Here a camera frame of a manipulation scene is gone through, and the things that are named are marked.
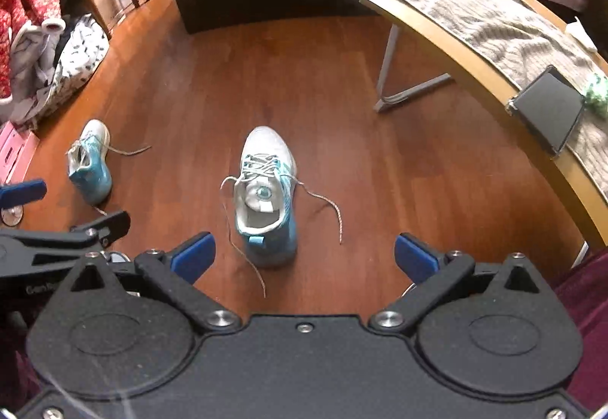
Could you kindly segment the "red patterned garment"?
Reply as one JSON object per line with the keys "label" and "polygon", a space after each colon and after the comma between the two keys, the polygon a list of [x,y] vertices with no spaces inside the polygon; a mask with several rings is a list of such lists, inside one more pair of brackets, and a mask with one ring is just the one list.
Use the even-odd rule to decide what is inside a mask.
{"label": "red patterned garment", "polygon": [[66,28],[60,0],[1,0],[1,103],[13,99],[17,75],[33,66]]}

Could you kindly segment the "clothes pile on floor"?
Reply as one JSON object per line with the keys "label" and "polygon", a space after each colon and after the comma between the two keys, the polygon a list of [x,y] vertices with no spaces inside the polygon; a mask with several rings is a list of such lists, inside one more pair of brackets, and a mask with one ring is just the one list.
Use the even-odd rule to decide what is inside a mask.
{"label": "clothes pile on floor", "polygon": [[13,99],[1,106],[1,121],[33,129],[68,102],[95,74],[109,40],[93,15],[66,16],[61,34],[31,27],[11,55]]}

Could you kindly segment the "black tablet device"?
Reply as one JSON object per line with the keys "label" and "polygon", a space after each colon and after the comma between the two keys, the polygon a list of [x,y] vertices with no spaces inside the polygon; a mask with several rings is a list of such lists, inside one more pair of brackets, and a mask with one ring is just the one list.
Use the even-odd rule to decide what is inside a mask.
{"label": "black tablet device", "polygon": [[553,65],[510,99],[506,110],[516,116],[552,157],[566,147],[584,110],[585,97]]}

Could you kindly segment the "grey striped cloth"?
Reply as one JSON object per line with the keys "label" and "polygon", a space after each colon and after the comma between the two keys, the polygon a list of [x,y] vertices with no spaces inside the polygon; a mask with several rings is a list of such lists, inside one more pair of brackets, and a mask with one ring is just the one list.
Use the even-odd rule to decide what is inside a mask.
{"label": "grey striped cloth", "polygon": [[585,97],[568,141],[607,191],[607,75],[576,41],[524,0],[400,0],[458,38],[522,90],[553,66]]}

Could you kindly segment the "grey white shoelace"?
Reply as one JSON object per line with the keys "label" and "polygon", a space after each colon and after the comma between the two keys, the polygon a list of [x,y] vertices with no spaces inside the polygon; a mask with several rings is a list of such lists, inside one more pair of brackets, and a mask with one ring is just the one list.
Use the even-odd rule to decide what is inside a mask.
{"label": "grey white shoelace", "polygon": [[344,221],[340,207],[298,178],[294,159],[283,159],[276,153],[248,152],[241,156],[239,173],[220,182],[220,208],[229,245],[252,268],[264,297],[268,288],[262,272],[287,265],[297,253],[298,188],[334,211],[338,243],[342,244]]}

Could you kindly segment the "pink box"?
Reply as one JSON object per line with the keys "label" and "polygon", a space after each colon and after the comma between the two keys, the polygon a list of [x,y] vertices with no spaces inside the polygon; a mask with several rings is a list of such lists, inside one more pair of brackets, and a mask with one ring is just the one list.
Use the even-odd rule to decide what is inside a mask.
{"label": "pink box", "polygon": [[10,121],[1,125],[0,180],[1,184],[25,180],[30,163],[39,144],[31,131],[18,131]]}

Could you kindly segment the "small wooden folding table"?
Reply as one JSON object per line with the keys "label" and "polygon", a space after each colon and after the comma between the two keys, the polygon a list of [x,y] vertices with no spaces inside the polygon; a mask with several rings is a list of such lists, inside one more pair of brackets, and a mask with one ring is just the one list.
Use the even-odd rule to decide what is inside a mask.
{"label": "small wooden folding table", "polygon": [[552,159],[521,122],[507,114],[506,104],[516,95],[513,83],[458,38],[402,0],[359,1],[392,23],[378,79],[379,94],[388,76],[399,33],[404,31],[417,36],[427,57],[440,64],[446,74],[466,89],[517,141],[560,199],[589,248],[601,250],[607,246],[607,200],[602,191],[575,153],[566,149]]}

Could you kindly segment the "white blue sneaker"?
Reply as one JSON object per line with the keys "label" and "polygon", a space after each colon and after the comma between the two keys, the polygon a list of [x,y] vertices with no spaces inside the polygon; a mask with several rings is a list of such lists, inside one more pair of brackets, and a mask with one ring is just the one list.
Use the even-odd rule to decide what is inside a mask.
{"label": "white blue sneaker", "polygon": [[106,163],[107,153],[111,151],[120,156],[137,156],[151,148],[146,145],[127,151],[112,147],[107,125],[98,119],[91,119],[66,152],[68,179],[84,202],[100,215],[106,216],[102,205],[112,188],[112,177]]}
{"label": "white blue sneaker", "polygon": [[286,265],[296,254],[296,174],[294,156],[278,132],[256,127],[249,133],[233,198],[237,233],[258,268]]}

